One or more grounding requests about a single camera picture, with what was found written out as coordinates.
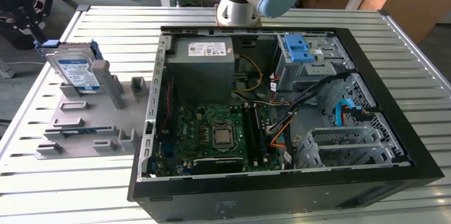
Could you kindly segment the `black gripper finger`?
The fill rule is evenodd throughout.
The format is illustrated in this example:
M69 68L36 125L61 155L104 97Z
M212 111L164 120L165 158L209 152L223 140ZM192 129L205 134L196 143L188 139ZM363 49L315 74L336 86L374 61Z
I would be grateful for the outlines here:
M39 44L43 44L47 42L48 38L45 37L45 34L43 32L43 29L40 27L40 24L43 22L43 18L39 14L36 14L35 9L32 7L25 8L25 20L27 20L27 28L31 30L31 35L33 36L35 40Z

